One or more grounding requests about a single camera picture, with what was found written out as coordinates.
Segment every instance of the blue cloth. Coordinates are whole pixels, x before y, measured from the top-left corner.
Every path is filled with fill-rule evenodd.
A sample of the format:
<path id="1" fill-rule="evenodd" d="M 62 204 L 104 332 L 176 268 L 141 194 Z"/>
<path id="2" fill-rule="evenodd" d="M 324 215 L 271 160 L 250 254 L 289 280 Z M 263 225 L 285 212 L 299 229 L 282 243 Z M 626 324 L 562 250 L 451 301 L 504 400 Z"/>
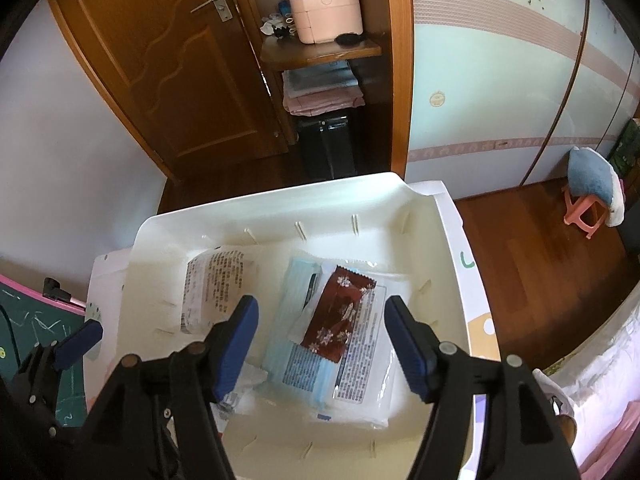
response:
<path id="1" fill-rule="evenodd" d="M 574 148 L 569 152 L 567 177 L 573 196 L 595 195 L 607 206 L 613 204 L 611 165 L 593 150 Z"/>

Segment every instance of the black cable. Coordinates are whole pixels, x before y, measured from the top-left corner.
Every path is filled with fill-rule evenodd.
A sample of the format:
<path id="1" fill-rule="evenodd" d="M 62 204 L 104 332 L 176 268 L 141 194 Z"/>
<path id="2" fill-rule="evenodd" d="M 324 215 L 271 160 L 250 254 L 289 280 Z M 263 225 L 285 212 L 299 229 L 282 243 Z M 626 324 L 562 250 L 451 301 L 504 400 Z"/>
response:
<path id="1" fill-rule="evenodd" d="M 18 368 L 20 368 L 20 352 L 18 352 L 18 344 L 15 342 L 14 327 L 11 326 L 11 319 L 9 319 L 9 315 L 4 309 L 4 306 L 2 306 L 2 303 L 0 303 L 0 312 L 2 312 L 2 315 L 6 319 L 6 325 L 9 327 L 9 336 L 11 336 L 11 344 L 14 346 L 15 362 L 18 364 Z"/>

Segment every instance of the wooden door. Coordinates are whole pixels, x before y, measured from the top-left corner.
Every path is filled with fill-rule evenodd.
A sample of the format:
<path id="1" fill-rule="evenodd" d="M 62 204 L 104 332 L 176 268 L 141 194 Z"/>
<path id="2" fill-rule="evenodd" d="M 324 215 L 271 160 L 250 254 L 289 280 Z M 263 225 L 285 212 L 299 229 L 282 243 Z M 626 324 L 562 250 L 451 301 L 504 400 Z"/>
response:
<path id="1" fill-rule="evenodd" d="M 205 1 L 50 0 L 106 101 L 177 179 L 287 151 L 234 1 L 226 22 L 214 4 L 190 12 Z"/>

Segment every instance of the door handle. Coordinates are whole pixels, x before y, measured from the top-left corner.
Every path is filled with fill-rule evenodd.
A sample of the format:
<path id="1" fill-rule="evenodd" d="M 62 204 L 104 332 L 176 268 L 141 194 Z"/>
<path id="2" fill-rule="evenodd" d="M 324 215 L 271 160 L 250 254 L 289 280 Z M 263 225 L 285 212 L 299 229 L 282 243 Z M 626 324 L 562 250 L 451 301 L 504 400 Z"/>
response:
<path id="1" fill-rule="evenodd" d="M 209 4 L 216 4 L 216 10 L 218 11 L 218 15 L 220 16 L 220 20 L 226 22 L 233 17 L 229 6 L 226 4 L 226 0 L 207 0 L 206 2 L 200 4 L 199 6 L 191 9 L 191 13 L 193 14 L 196 10 L 200 10 L 202 7 L 206 7 Z"/>
<path id="2" fill-rule="evenodd" d="M 191 9 L 191 13 L 193 14 L 196 10 L 200 10 L 202 7 L 208 6 L 210 3 L 216 2 L 218 0 L 207 0 L 206 2 L 204 2 L 203 4 L 200 4 L 197 7 L 194 7 L 193 9 Z"/>

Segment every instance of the pink folded cloth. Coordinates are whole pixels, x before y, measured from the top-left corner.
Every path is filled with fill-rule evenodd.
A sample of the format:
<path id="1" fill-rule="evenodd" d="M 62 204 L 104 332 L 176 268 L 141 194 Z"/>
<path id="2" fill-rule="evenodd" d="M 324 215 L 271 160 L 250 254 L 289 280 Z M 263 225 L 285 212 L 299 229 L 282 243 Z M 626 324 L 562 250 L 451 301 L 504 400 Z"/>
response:
<path id="1" fill-rule="evenodd" d="M 333 110 L 363 106 L 364 98 L 359 87 L 349 86 L 300 97 L 288 97 L 285 94 L 282 105 L 292 115 L 313 117 Z"/>
<path id="2" fill-rule="evenodd" d="M 600 445 L 580 466 L 582 480 L 600 480 L 609 471 L 613 463 L 633 435 L 640 422 L 640 401 L 628 403 L 622 420 L 616 429 L 609 433 Z"/>

